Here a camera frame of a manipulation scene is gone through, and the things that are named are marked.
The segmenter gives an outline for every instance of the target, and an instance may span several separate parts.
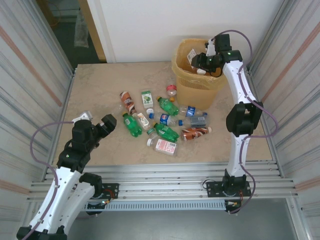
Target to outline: white bottle cap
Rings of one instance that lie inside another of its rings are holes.
[[[150,145],[151,145],[151,141],[152,141],[152,139],[151,139],[151,138],[149,138],[149,139],[148,139],[148,141],[146,141],[146,145],[147,145],[148,147],[150,147]]]
[[[146,113],[149,115],[149,114],[153,114],[154,113],[154,110],[152,108],[148,108],[146,110]]]

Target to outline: wastebasket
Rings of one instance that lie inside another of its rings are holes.
[[[177,101],[181,105],[193,106],[206,110],[214,101],[218,91],[227,83],[224,75],[220,77],[220,68],[212,76],[197,74],[197,69],[192,68],[188,61],[188,54],[192,49],[197,54],[205,53],[205,43],[208,40],[188,38],[182,40],[172,58],[172,70],[176,75]]]

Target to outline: corrugated metal panel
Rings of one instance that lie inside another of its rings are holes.
[[[279,121],[273,138],[293,178],[315,238],[320,238],[320,1],[297,0],[274,24],[263,55],[250,67],[258,98]],[[275,124],[266,117],[269,131]]]
[[[37,128],[58,121],[73,71],[33,1],[0,1],[0,239],[11,239],[23,217],[31,181],[44,168],[29,153]],[[33,144],[47,161],[56,126]]]

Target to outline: marble surface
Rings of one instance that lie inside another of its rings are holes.
[[[154,101],[157,96],[165,97],[168,78],[175,78],[170,62],[81,64],[76,71],[64,120],[71,121],[83,111],[89,110],[93,115],[92,123],[97,124],[120,103],[119,94],[123,91],[130,93],[137,110],[144,111],[141,90],[150,89]],[[148,147],[146,145],[148,135],[145,132],[137,138],[131,136],[123,123],[123,117],[117,115],[115,130],[102,139],[100,146],[92,151],[88,165],[227,162],[231,149],[231,134],[226,128],[226,116],[233,106],[231,91],[226,84],[207,110],[212,133],[186,142],[179,139],[176,157],[156,152]],[[157,102],[154,103],[154,109],[161,110]],[[65,143],[72,137],[72,127],[72,124],[65,124],[62,127],[55,163]],[[180,127],[173,129],[180,133]],[[261,124],[254,134],[264,134]],[[267,141],[251,139],[247,160],[270,159]]]

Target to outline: green soda bottle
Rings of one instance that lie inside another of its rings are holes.
[[[126,126],[126,128],[130,131],[132,136],[136,138],[142,134],[142,129],[133,116],[129,115],[125,111],[122,113],[122,116],[123,116],[123,123]]]
[[[153,127],[161,138],[170,142],[175,143],[180,137],[179,134],[173,131],[170,127],[161,123],[155,123]]]
[[[179,108],[177,108],[170,100],[169,98],[163,98],[158,96],[157,101],[160,104],[160,107],[165,110],[169,115],[177,115],[179,113]]]

